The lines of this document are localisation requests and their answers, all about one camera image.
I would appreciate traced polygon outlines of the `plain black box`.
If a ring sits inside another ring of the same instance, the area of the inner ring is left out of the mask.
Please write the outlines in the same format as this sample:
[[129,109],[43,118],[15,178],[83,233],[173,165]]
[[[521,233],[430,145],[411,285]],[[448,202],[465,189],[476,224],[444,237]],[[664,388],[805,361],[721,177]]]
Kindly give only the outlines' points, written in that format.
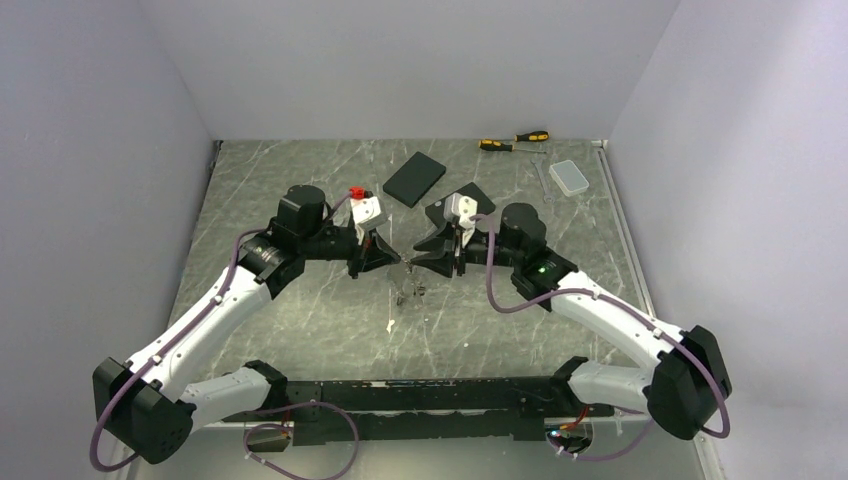
[[383,192],[402,205],[413,208],[446,171],[447,167],[442,163],[416,152],[384,182]]

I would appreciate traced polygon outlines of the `upper orange black screwdriver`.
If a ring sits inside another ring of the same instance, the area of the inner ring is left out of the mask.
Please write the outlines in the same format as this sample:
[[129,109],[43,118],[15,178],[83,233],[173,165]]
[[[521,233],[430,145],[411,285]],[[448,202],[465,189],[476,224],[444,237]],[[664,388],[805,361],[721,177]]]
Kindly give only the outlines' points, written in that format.
[[515,134],[508,139],[508,142],[518,143],[541,143],[546,142],[550,138],[550,134],[544,130],[537,130],[526,133]]

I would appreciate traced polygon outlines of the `small silver wrench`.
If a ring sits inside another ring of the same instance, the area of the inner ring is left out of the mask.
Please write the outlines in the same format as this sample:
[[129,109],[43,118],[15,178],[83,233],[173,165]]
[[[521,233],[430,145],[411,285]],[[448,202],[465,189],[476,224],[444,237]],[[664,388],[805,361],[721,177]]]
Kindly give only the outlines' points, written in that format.
[[540,185],[543,191],[543,202],[546,204],[552,204],[555,201],[555,196],[553,195],[548,180],[547,175],[544,170],[544,162],[541,158],[532,158],[531,163],[534,166],[537,176],[540,181]]

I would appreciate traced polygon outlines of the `translucent white plastic case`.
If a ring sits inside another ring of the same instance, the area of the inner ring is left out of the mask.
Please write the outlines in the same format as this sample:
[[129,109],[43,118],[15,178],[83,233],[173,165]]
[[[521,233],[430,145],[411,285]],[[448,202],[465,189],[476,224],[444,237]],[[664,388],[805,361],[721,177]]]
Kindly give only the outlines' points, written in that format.
[[572,160],[553,163],[549,173],[555,184],[566,197],[573,197],[588,190],[590,184]]

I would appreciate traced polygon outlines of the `black base frame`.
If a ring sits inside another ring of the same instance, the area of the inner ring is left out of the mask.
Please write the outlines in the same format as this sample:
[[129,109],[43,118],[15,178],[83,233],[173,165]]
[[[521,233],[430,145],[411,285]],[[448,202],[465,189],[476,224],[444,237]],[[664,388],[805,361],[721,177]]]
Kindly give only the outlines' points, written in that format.
[[585,406],[546,376],[470,379],[291,381],[272,407],[303,403],[291,413],[228,416],[230,422],[287,420],[297,446],[363,441],[509,437],[542,441],[550,430],[613,415]]

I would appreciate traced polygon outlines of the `black box with label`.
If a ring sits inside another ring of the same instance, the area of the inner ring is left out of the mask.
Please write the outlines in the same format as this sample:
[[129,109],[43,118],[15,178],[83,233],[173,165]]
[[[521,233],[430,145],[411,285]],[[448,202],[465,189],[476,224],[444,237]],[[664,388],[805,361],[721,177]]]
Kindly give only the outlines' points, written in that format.
[[488,215],[496,210],[494,202],[483,190],[476,183],[470,182],[426,206],[425,215],[434,225],[439,226],[446,220],[445,213],[453,215],[461,213],[461,209],[457,209],[455,205],[461,204],[464,197],[468,197],[477,204],[476,212],[478,214]]

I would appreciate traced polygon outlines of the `large metal keyring with keys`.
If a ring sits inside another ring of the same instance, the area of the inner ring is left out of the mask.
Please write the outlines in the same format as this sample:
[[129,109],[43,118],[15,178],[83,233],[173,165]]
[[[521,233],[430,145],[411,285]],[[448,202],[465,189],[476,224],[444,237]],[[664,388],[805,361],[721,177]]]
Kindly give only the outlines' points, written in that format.
[[388,278],[393,286],[396,306],[417,308],[423,305],[426,287],[414,265],[407,261],[392,265]]

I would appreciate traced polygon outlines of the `orange black screwdriver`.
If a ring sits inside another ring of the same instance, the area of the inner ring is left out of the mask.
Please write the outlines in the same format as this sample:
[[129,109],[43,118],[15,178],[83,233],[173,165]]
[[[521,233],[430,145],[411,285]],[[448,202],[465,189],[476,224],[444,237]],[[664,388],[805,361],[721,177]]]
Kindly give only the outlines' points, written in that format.
[[546,151],[539,149],[517,147],[515,144],[503,143],[499,140],[481,139],[478,142],[478,148],[487,152],[522,152],[532,154],[546,154]]
[[537,130],[526,133],[515,134],[508,139],[508,142],[518,143],[541,143],[546,142],[550,138],[550,134],[544,130]]

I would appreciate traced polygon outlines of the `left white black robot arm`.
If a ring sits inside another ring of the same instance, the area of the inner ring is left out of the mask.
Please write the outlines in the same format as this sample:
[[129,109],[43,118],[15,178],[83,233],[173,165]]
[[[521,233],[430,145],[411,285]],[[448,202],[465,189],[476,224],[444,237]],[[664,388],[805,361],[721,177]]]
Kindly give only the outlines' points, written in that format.
[[342,261],[351,278],[399,263],[377,231],[387,220],[380,199],[352,187],[342,200],[349,217],[336,225],[338,209],[320,188],[289,188],[267,226],[236,237],[221,275],[171,327],[127,360],[107,358],[94,370],[97,424],[89,459],[97,470],[113,469],[98,458],[104,432],[129,447],[133,458],[157,464],[210,423],[242,412],[272,420],[285,411],[288,379],[261,360],[209,381],[195,376],[237,327],[304,273],[307,262]]

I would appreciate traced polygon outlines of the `lower orange black screwdriver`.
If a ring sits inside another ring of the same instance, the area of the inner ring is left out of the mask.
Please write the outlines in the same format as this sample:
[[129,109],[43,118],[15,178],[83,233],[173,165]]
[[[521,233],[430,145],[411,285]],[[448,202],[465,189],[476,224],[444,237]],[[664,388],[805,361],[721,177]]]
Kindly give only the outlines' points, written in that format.
[[546,151],[539,149],[517,147],[515,144],[503,143],[499,140],[481,139],[478,142],[478,148],[487,152],[522,152],[532,154],[546,154]]

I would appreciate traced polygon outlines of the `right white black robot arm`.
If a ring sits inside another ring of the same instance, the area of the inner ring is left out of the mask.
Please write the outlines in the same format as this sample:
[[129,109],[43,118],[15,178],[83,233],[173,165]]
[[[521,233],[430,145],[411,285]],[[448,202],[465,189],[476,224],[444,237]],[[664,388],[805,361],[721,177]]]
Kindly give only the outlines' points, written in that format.
[[651,316],[604,289],[547,244],[547,227],[527,203],[507,205],[499,227],[480,231],[486,215],[462,197],[414,249],[412,264],[445,277],[470,264],[485,268],[490,305],[511,314],[539,306],[574,320],[633,361],[631,367],[577,358],[553,377],[551,401],[574,415],[587,404],[645,413],[667,433],[691,440],[731,431],[732,384],[716,336]]

